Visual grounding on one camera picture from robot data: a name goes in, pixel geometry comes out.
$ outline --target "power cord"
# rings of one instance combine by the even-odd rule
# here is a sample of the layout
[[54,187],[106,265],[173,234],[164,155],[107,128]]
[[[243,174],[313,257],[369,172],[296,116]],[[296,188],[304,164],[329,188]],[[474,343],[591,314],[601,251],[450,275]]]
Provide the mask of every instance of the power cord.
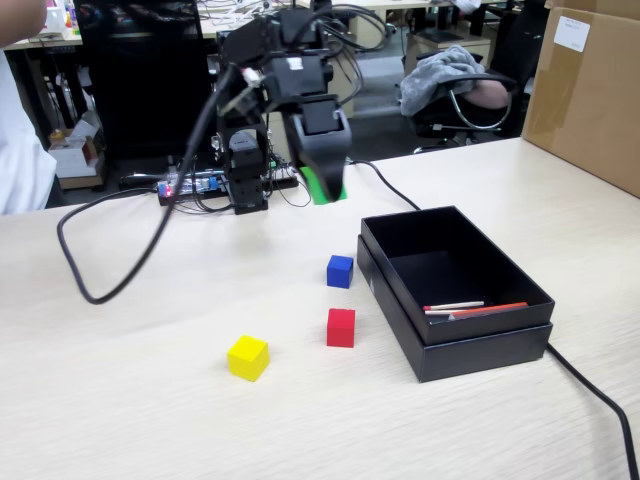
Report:
[[382,183],[384,183],[387,187],[389,187],[389,190],[391,190],[393,193],[395,193],[396,195],[398,195],[401,199],[403,199],[405,202],[407,202],[409,205],[411,205],[415,210],[422,210],[418,205],[416,205],[413,201],[411,201],[409,199],[409,197],[407,197],[406,195],[404,195],[403,193],[400,192],[400,190],[398,190],[397,188],[395,188],[393,185],[391,185],[389,183],[389,181],[384,178],[384,176],[382,175],[382,173],[380,173],[380,170],[378,170],[378,167],[376,167],[373,163],[371,162],[366,162],[364,160],[349,160],[348,163],[351,164],[358,164],[361,163],[362,165],[366,165],[368,167],[373,168],[373,170],[376,172],[376,175],[378,175],[378,177],[380,178],[380,180],[382,180]]
[[[407,196],[400,193],[399,190],[394,188],[386,178],[382,175],[378,167],[376,167],[371,162],[366,162],[364,160],[349,160],[351,164],[363,164],[373,168],[380,177],[380,180],[389,187],[389,189],[402,198],[405,202],[411,205],[415,210],[421,210],[413,201],[411,201]],[[640,480],[640,476],[638,474],[638,464],[636,461],[635,449],[633,447],[633,435],[631,434],[631,427],[629,425],[629,420],[627,419],[627,415],[624,410],[613,400],[611,400],[607,395],[605,395],[601,390],[599,390],[593,383],[591,383],[587,378],[582,375],[576,368],[569,363],[567,359],[565,359],[560,352],[558,352],[550,343],[547,343],[547,350],[551,353],[556,360],[562,365],[567,371],[573,375],[580,383],[582,383],[591,393],[593,393],[596,397],[602,400],[611,410],[613,410],[618,419],[620,420],[620,425],[622,426],[622,436],[624,438],[624,448],[627,454],[627,464],[629,465],[629,478],[631,480]]]
[[304,208],[304,207],[306,207],[307,205],[309,205],[311,203],[311,192],[309,192],[309,189],[307,188],[307,186],[304,183],[300,182],[300,183],[298,183],[298,185],[302,186],[307,191],[307,195],[309,195],[309,199],[307,200],[307,203],[305,203],[304,205],[298,205],[297,203],[291,203],[289,201],[289,199],[284,196],[284,193],[282,193],[282,189],[280,188],[280,184],[278,183],[278,177],[277,176],[274,178],[274,180],[276,181],[276,188],[280,192],[280,195],[282,195],[282,198],[284,198],[284,201],[287,202],[292,207]]
[[[220,92],[223,92],[226,90],[227,85],[231,80],[232,68],[236,68],[236,67],[233,65],[230,65],[230,68],[226,70],[225,74],[220,79],[220,82],[217,86],[218,88],[216,88],[211,93],[211,95],[209,95],[209,98],[207,99],[206,103],[202,107],[202,110],[200,111],[200,115],[198,116],[196,124],[193,127],[193,130],[191,131],[191,135],[189,136],[189,140],[187,140],[187,152],[184,156],[184,161],[180,165],[180,169],[178,171],[178,178],[176,180],[176,185],[174,187],[174,191],[176,192],[182,191],[182,186],[184,185],[185,176],[191,170],[191,165],[194,162],[195,154],[196,154],[196,151],[198,150],[198,147],[200,146],[202,137],[204,136],[207,130],[207,126],[211,121],[211,117],[216,112],[216,106],[220,98]],[[135,190],[155,191],[153,189],[135,189]],[[171,217],[171,212],[173,212],[176,205],[176,197],[170,197],[169,205],[167,206],[167,209],[164,212],[164,215],[162,217],[162,220],[160,221],[160,224],[158,225],[158,228],[156,229],[156,232],[153,234],[153,237],[151,238],[149,245],[147,245],[147,248],[145,248],[144,252],[142,252],[142,255],[140,256],[138,261],[135,263],[131,271],[122,279],[120,283],[118,283],[118,285],[115,286],[115,288],[113,288],[113,290],[111,290],[110,292],[108,292],[107,294],[101,297],[94,297],[87,290],[87,287],[84,284],[84,280],[82,279],[82,275],[80,275],[80,271],[78,270],[78,266],[76,265],[76,262],[73,259],[71,252],[69,251],[69,247],[67,246],[67,242],[64,238],[63,227],[64,227],[64,224],[69,219],[71,219],[78,213],[83,212],[84,210],[87,210],[88,208],[91,208],[95,205],[98,205],[99,203],[102,203],[105,200],[108,200],[110,198],[114,198],[119,195],[124,195],[124,193],[125,192],[117,192],[117,193],[99,198],[98,200],[94,200],[93,202],[87,203],[86,205],[82,205],[81,207],[76,208],[75,210],[66,214],[64,217],[62,217],[62,220],[60,220],[60,222],[58,223],[58,228],[57,228],[58,240],[60,241],[60,247],[62,248],[62,253],[64,253],[64,256],[66,257],[67,262],[69,263],[69,268],[71,268],[71,273],[73,274],[73,278],[75,279],[76,284],[78,285],[78,289],[80,290],[80,293],[85,298],[85,300],[91,303],[92,305],[102,305],[103,303],[108,302],[113,297],[118,295],[122,290],[124,290],[124,288],[127,285],[129,285],[131,280],[133,280],[133,278],[140,271],[142,266],[145,264],[145,262],[151,255],[151,252],[153,252],[153,249],[155,248],[156,244],[160,240],[160,237],[162,236],[162,233],[164,232],[164,229],[166,228],[167,223],[169,222],[169,218]]]

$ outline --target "wire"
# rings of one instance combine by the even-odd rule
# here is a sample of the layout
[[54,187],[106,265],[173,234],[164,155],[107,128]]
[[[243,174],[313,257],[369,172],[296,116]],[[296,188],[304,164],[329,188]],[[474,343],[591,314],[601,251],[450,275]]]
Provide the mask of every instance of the wire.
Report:
[[[340,33],[335,28],[331,26],[331,23],[335,22],[335,19],[330,18],[331,14],[336,13],[350,13],[354,16],[360,17],[363,20],[370,23],[377,31],[380,33],[380,41],[373,47],[366,47],[364,45],[360,45],[359,43],[354,42],[353,40],[347,38],[345,33]],[[302,40],[305,32],[311,27],[314,22],[319,22],[320,26],[324,29],[330,28],[333,31],[331,32],[336,38],[340,39],[345,45],[351,46],[363,52],[371,52],[374,50],[380,50],[387,43],[387,35],[386,35],[386,23],[373,11],[367,10],[364,7],[359,5],[351,5],[351,4],[340,4],[327,6],[321,8],[316,11],[306,22],[304,22],[296,34],[293,36],[293,40],[291,41],[292,46],[298,46]]]
[[[198,116],[196,124],[193,127],[193,130],[191,131],[189,139],[187,140],[187,152],[184,156],[182,165],[180,166],[180,170],[178,172],[178,178],[176,180],[176,185],[174,188],[176,192],[180,192],[182,190],[182,186],[184,185],[184,178],[186,174],[189,172],[189,170],[191,169],[191,164],[194,161],[195,153],[198,147],[200,146],[200,142],[202,141],[202,137],[204,136],[204,133],[207,130],[207,126],[211,121],[211,117],[215,114],[216,106],[218,104],[218,99],[220,98],[220,92],[223,92],[226,90],[227,85],[229,84],[229,81],[232,77],[232,67],[235,68],[234,65],[233,66],[230,65],[230,68],[227,69],[227,71],[221,78],[218,84],[218,88],[216,88],[211,93],[211,95],[209,95],[209,98],[207,99],[206,103],[202,107],[202,110]],[[87,300],[87,302],[93,305],[101,305],[103,303],[108,302],[113,297],[118,295],[118,293],[124,290],[124,288],[131,282],[131,280],[133,280],[133,278],[137,275],[137,273],[140,271],[142,266],[145,264],[145,262],[153,252],[153,249],[155,248],[156,244],[160,240],[160,237],[162,236],[162,233],[164,232],[164,229],[166,228],[167,223],[169,222],[169,218],[171,217],[171,212],[173,211],[176,205],[176,199],[175,197],[173,197],[173,199],[169,202],[169,205],[166,211],[164,212],[164,216],[162,217],[162,220],[160,221],[160,224],[158,225],[156,232],[151,238],[149,245],[147,245],[147,248],[144,250],[144,252],[142,252],[142,255],[140,256],[138,261],[135,263],[131,271],[129,271],[129,273],[124,277],[124,279],[122,279],[122,281],[120,281],[120,283],[118,283],[113,288],[113,290],[111,290],[107,294],[101,297],[93,297],[87,290],[84,280],[82,279],[82,275],[80,275],[80,271],[78,270],[78,266],[76,265],[76,262],[73,259],[71,252],[69,251],[69,247],[67,246],[67,242],[65,241],[65,238],[64,238],[63,227],[64,227],[64,224],[69,219],[71,219],[73,216],[77,215],[78,213],[88,208],[91,208],[101,202],[104,202],[109,198],[113,198],[115,196],[117,195],[116,194],[107,195],[91,203],[82,205],[81,207],[66,214],[64,217],[62,217],[62,220],[60,220],[60,222],[58,223],[58,228],[57,228],[58,240],[60,241],[60,247],[62,248],[62,253],[64,253],[64,256],[66,257],[67,262],[69,263],[69,268],[71,269],[71,273],[73,274],[76,284],[78,285],[78,289],[80,290],[80,293],[85,298],[85,300]]]
[[376,172],[376,174],[378,175],[380,180],[382,180],[382,183],[384,183],[389,188],[389,190],[391,190],[393,193],[398,195],[401,199],[403,199],[405,202],[407,202],[409,205],[411,205],[414,209],[421,210],[421,208],[418,205],[416,205],[413,201],[411,201],[409,199],[409,197],[405,196],[402,192],[400,192],[400,190],[398,190],[393,185],[391,185],[388,182],[388,180],[386,178],[384,178],[382,173],[380,173],[380,170],[378,170],[378,167],[376,167],[373,163],[366,162],[364,160],[349,160],[349,162],[351,162],[351,163],[361,163],[363,165],[367,165],[368,167],[373,168],[373,170]]
[[402,31],[403,28],[404,28],[404,25],[400,25],[400,42],[402,43],[402,56],[406,57],[407,56],[407,52],[404,49],[404,33]]
[[178,202],[178,203],[176,204],[176,206],[175,206],[175,209],[176,209],[176,210],[178,210],[178,207],[179,207],[180,209],[187,209],[187,210],[191,210],[192,212],[196,212],[197,214],[201,214],[201,215],[210,215],[211,213],[218,213],[218,212],[224,212],[224,211],[226,211],[226,210],[229,210],[231,207],[233,207],[233,205],[231,205],[231,204],[229,204],[229,205],[225,205],[225,206],[224,206],[224,207],[222,207],[222,208],[216,209],[216,212],[205,212],[205,211],[203,211],[203,210],[202,210],[202,209],[200,209],[200,208],[193,208],[193,207],[190,207],[189,205],[185,205],[185,204],[183,203],[183,201]]
[[193,210],[193,211],[192,212],[188,212],[186,210],[182,210],[182,208],[187,208],[184,205],[176,205],[174,208],[175,208],[176,211],[178,211],[180,213],[184,213],[186,215],[211,215],[212,213],[220,213],[220,212],[224,212],[224,211],[230,210],[231,208],[233,208],[233,205],[231,205],[231,204],[226,205],[226,206],[224,206],[222,208],[217,209],[215,212],[201,212],[201,211],[196,210],[195,208],[189,208],[189,210]]
[[[380,170],[371,162],[366,162],[363,160],[350,160],[350,163],[362,163],[364,165],[368,165],[375,170],[380,177],[380,180],[393,191],[400,198],[405,200],[409,205],[411,205],[416,210],[420,210],[415,203],[409,200],[406,196],[396,190],[391,184],[384,178]],[[627,415],[624,410],[613,400],[611,400],[606,394],[604,394],[601,390],[599,390],[593,383],[591,383],[587,378],[582,375],[569,361],[564,358],[560,352],[558,352],[553,345],[547,343],[547,350],[551,353],[556,360],[562,365],[567,371],[573,375],[582,385],[584,385],[591,393],[593,393],[596,397],[602,400],[611,410],[615,412],[620,420],[620,425],[622,426],[622,437],[624,439],[624,448],[627,455],[627,464],[629,466],[629,478],[631,480],[640,480],[640,476],[638,474],[638,464],[636,461],[635,449],[633,447],[633,435],[631,433],[631,426],[629,425],[629,420],[627,419]]]
[[342,74],[344,75],[344,78],[347,79],[347,82],[349,82],[349,85],[353,85],[353,82],[351,81],[351,77],[347,75],[347,72],[345,71],[344,67],[342,66],[342,63],[340,62],[340,56],[336,57],[336,63],[338,64],[338,67],[340,67],[340,70],[342,70]]
[[60,117],[61,114],[61,110],[60,110],[60,106],[58,105],[58,102],[56,102],[53,99],[53,95],[51,94],[51,90],[49,90],[49,86],[47,86],[47,93],[49,94],[49,99],[51,100],[51,103],[53,103],[53,108],[56,111],[56,120],[58,122],[58,129],[60,129],[62,127],[62,118]]
[[64,84],[66,83],[67,84],[66,90],[69,91],[69,103],[71,104],[71,108],[73,108],[73,116],[75,117],[76,123],[77,123],[80,120],[80,117],[78,116],[78,110],[76,109],[76,104],[73,101],[73,97],[71,96],[71,87],[69,87],[69,80],[67,80],[67,76],[64,73],[62,73],[61,75],[62,75],[61,76],[62,92],[64,94],[65,92]]
[[304,189],[307,191],[307,195],[309,195],[309,200],[307,200],[307,203],[305,203],[304,205],[297,205],[295,203],[291,203],[289,201],[289,199],[284,196],[284,193],[282,193],[282,189],[280,188],[280,185],[278,184],[278,177],[277,176],[275,178],[275,181],[276,181],[276,188],[280,192],[280,195],[282,195],[282,198],[284,198],[284,201],[287,202],[292,207],[304,208],[304,207],[306,207],[307,205],[309,205],[311,203],[311,192],[309,192],[309,189],[307,188],[307,186],[304,183],[299,182],[298,185],[302,185],[304,187]]
[[348,48],[344,49],[343,55],[347,59],[347,62],[349,63],[349,66],[351,66],[351,68],[355,72],[356,80],[358,80],[358,83],[356,83],[356,86],[353,89],[353,92],[351,92],[347,97],[343,98],[342,100],[340,100],[338,102],[338,105],[340,105],[340,106],[343,106],[346,103],[348,103],[351,100],[353,100],[353,98],[355,98],[355,96],[358,95],[362,91],[362,89],[364,88],[364,76],[362,75],[362,70],[360,70],[360,66],[358,65],[358,62],[357,62],[355,56],[349,51]]
[[550,343],[547,344],[547,350],[556,357],[556,360],[566,368],[571,375],[580,381],[587,389],[593,393],[596,397],[602,400],[611,410],[613,410],[620,419],[620,425],[622,426],[622,436],[624,438],[624,448],[627,452],[627,463],[629,465],[629,478],[631,480],[639,480],[638,476],[638,464],[636,462],[635,450],[633,448],[633,436],[631,434],[631,427],[629,426],[629,420],[624,410],[620,406],[611,400],[607,395],[600,391],[593,383],[587,380],[578,370],[575,369],[569,361],[564,358],[560,352],[558,352]]

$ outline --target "green gripper pad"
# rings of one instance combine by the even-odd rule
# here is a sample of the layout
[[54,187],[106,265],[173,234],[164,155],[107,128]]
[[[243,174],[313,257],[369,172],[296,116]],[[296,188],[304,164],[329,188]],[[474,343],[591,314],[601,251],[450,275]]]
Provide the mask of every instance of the green gripper pad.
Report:
[[[320,182],[318,181],[318,177],[316,177],[315,173],[313,173],[309,167],[300,167],[300,172],[307,181],[309,195],[311,195],[314,205],[326,205],[329,203],[329,199],[322,191],[322,187],[320,186]],[[347,198],[347,191],[344,189],[343,185],[342,193],[340,193],[338,200],[344,200],[345,198]]]

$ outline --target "person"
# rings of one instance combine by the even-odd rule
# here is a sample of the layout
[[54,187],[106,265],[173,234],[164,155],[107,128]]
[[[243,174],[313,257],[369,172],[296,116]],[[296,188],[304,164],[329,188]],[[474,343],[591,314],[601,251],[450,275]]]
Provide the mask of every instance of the person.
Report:
[[37,35],[44,26],[46,0],[0,0],[0,214],[45,207],[56,161],[45,152],[22,108],[16,82],[2,49]]

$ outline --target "red cube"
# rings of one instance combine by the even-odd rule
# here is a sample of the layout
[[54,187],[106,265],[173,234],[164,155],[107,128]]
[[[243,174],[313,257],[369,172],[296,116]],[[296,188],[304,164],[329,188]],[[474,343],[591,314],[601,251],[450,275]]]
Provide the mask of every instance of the red cube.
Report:
[[356,311],[340,308],[329,309],[327,322],[327,346],[353,348],[356,329]]

